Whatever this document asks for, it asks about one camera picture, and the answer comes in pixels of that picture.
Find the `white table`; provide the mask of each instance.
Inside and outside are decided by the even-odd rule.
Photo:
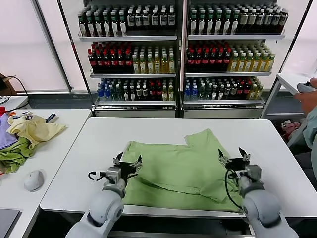
[[[283,86],[292,95],[295,95],[299,93],[297,90],[297,84],[306,83],[310,80],[310,78],[311,77],[305,77],[304,75],[294,73],[277,74],[271,93],[266,101],[265,107],[263,108],[260,118],[264,119],[266,117],[267,112],[271,107],[273,100],[276,98],[276,95],[278,94],[278,91],[280,90],[281,86]],[[306,128],[307,124],[308,120],[306,119],[295,132],[295,134],[292,135],[292,138],[287,142],[288,147],[291,147],[300,140],[300,138],[303,136],[303,131]]]
[[[128,141],[186,144],[184,137],[210,128],[232,157],[238,147],[263,169],[265,188],[281,201],[286,217],[317,217],[317,193],[274,126],[262,119],[89,118],[46,192],[46,211],[83,213],[101,191],[90,171],[112,166]],[[244,217],[231,212],[193,211],[127,205],[124,214],[168,217]]]
[[[27,96],[11,96],[7,102],[0,104],[0,107],[5,107],[5,109],[9,111],[9,110],[13,110],[15,108],[25,105],[27,101],[28,101]]]
[[[16,110],[17,114],[26,110]],[[90,116],[90,110],[31,110],[34,114],[47,118],[55,113],[59,117],[56,123],[67,128],[50,141],[36,147],[34,156],[26,160],[17,172],[1,175],[0,208],[18,209],[22,212],[14,226],[10,238],[27,237],[39,212],[40,202],[56,172],[62,164],[77,135]],[[33,170],[44,170],[44,184],[36,192],[24,189],[24,178]]]

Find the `green cloth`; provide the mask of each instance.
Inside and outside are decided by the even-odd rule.
[[[0,167],[5,167],[5,173],[17,171],[19,166],[23,165],[26,158],[34,154],[34,150],[29,149],[31,142],[19,137],[19,140],[13,145],[0,150]]]
[[[237,208],[225,191],[226,169],[218,149],[228,156],[211,130],[185,137],[187,145],[129,142],[123,161],[142,155],[138,176],[128,181],[124,204],[172,209],[233,211]],[[241,205],[234,182],[228,179],[231,197]]]

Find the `person's hand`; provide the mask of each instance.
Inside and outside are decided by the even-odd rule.
[[[317,78],[311,78],[310,83],[312,87],[317,89]],[[307,115],[315,106],[317,106],[317,91],[310,93],[298,93],[294,96],[295,99],[302,103],[302,110]]]

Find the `yellow cloth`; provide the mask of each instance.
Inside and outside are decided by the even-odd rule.
[[[52,139],[56,134],[66,128],[63,124],[46,123],[45,119],[37,115],[24,115],[20,118],[8,118],[8,123],[11,125],[6,131],[10,134],[17,134],[20,137],[28,139],[31,144],[29,149],[33,149],[42,141]]]

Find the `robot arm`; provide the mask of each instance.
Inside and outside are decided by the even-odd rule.
[[[260,181],[262,170],[250,165],[250,154],[239,148],[242,158],[229,159],[219,150],[219,161],[232,173],[243,198],[242,210],[258,238],[299,238],[289,227],[275,196],[265,191]]]
[[[120,218],[123,211],[122,199],[128,178],[133,177],[142,166],[142,158],[134,163],[120,162],[122,153],[113,159],[113,167],[106,172],[90,172],[92,180],[106,178],[102,191],[97,193],[90,204],[90,209],[68,232],[66,238],[106,238],[113,224]]]

